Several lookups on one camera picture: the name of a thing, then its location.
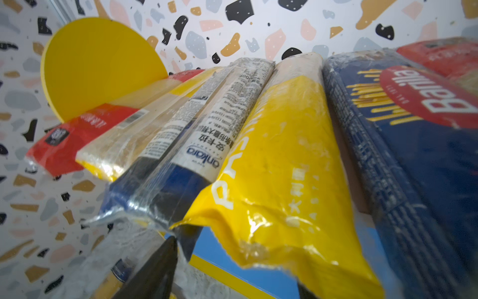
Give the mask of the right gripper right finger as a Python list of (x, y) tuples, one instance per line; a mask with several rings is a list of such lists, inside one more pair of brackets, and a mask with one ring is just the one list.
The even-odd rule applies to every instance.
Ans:
[(317, 299), (305, 286), (298, 282), (298, 292), (300, 299)]

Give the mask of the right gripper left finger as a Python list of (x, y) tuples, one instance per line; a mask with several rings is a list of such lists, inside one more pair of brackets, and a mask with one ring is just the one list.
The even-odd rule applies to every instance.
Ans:
[(166, 239), (114, 299), (169, 299), (178, 264), (178, 242)]

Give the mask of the yellow Pastatime bag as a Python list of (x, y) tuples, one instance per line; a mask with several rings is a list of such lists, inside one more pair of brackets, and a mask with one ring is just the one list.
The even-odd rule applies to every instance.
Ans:
[(180, 225), (211, 229), (244, 269), (281, 269), (320, 299), (382, 299), (362, 254), (314, 52), (281, 61), (217, 179)]

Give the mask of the clear white label spaghetti bag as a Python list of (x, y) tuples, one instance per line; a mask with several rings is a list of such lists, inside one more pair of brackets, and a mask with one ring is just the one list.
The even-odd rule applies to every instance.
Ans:
[(110, 184), (87, 224), (143, 221), (176, 237), (190, 260), (201, 228), (177, 223), (215, 181), (274, 70), (273, 61), (240, 58), (216, 71)]

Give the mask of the plain yellow spaghetti bag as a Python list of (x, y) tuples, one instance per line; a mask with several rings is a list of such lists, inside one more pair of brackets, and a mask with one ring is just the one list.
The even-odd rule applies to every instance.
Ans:
[(75, 161), (97, 178), (116, 181), (139, 156), (163, 156), (204, 102), (193, 95), (220, 72), (221, 67), (201, 70), (112, 129), (80, 149)]

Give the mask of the red spaghetti bag black label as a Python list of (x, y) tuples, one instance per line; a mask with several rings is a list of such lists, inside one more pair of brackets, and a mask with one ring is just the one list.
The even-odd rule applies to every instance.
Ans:
[(202, 73), (201, 69), (179, 72), (165, 79), (92, 108), (53, 128), (26, 153), (30, 169), (42, 169), (53, 177), (81, 171), (77, 152), (114, 126), (149, 113), (147, 105)]

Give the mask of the blue Barilla spaghetti bag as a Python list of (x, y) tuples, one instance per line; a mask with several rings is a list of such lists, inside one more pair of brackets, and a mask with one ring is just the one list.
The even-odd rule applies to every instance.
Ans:
[(389, 49), (337, 54), (324, 88), (408, 299), (478, 296), (478, 99)]

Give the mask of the red spaghetti bag top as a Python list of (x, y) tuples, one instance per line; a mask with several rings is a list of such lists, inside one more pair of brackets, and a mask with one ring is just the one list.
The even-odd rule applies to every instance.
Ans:
[(466, 37), (450, 37), (416, 42), (399, 47), (397, 52), (407, 59), (478, 94), (478, 41)]

